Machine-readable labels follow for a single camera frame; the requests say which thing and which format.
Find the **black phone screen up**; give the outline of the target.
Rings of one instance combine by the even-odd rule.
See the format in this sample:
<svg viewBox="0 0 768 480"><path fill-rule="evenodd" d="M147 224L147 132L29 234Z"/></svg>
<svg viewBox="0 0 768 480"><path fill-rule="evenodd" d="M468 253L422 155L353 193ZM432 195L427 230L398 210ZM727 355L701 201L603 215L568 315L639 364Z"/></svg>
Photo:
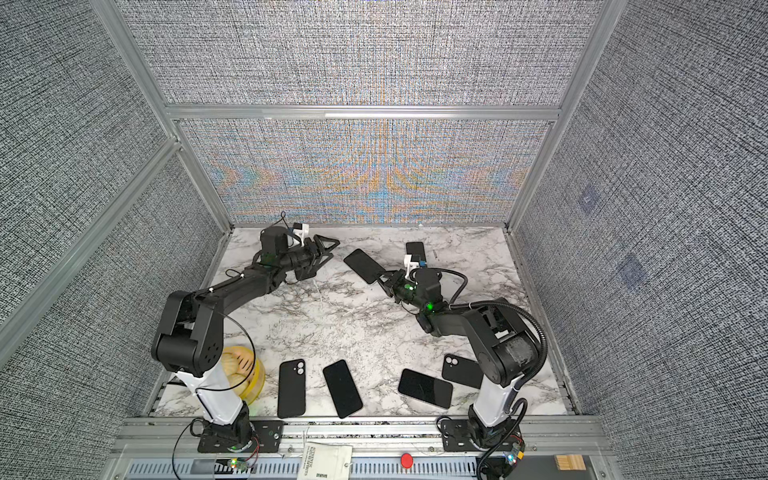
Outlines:
<svg viewBox="0 0 768 480"><path fill-rule="evenodd" d="M407 242L406 254L410 256L409 263L427 263L425 247L422 242Z"/></svg>

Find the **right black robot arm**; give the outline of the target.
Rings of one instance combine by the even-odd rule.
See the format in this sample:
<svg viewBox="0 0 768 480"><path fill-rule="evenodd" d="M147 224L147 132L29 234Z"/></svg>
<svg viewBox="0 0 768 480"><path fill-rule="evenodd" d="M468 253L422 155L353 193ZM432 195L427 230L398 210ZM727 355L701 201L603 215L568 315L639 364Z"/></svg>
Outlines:
<svg viewBox="0 0 768 480"><path fill-rule="evenodd" d="M421 267L387 271L377 283L412 312L422 330L434 337L461 336L469 341L482 373L479 396L469 407L469 437L488 450L518 430L523 418L522 387L542 370L548 339L540 323L503 298L461 304L466 275Z"/></svg>

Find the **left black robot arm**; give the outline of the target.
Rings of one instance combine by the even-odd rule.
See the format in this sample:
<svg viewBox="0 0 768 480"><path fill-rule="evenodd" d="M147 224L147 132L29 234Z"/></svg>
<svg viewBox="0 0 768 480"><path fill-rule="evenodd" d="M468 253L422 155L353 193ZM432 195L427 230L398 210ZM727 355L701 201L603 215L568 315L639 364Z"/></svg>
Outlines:
<svg viewBox="0 0 768 480"><path fill-rule="evenodd" d="M273 293L289 274L297 281L316 276L340 241L322 235L301 238L285 227L261 232L261 249L237 277L205 289L167 297L151 356L195 395L204 419L232 427L247 413L221 365L224 321L250 301Z"/></svg>

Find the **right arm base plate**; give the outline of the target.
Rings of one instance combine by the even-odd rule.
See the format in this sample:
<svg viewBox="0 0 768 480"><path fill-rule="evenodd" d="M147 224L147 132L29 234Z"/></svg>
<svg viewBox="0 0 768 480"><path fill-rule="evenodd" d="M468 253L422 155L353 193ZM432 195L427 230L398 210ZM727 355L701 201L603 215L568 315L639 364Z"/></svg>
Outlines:
<svg viewBox="0 0 768 480"><path fill-rule="evenodd" d="M449 453L479 452L467 419L443 418L437 422L443 450Z"/></svg>

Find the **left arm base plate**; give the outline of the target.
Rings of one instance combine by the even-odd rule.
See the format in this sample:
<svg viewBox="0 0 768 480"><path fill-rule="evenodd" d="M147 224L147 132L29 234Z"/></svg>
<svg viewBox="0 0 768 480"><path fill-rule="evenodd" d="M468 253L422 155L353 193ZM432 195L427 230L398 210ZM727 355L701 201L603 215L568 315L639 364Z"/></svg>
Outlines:
<svg viewBox="0 0 768 480"><path fill-rule="evenodd" d="M216 437L206 426L199 435L198 453L245 454L258 450L260 453L277 453L282 442L285 423L281 420L252 420L252 433L242 447L235 447L230 440Z"/></svg>

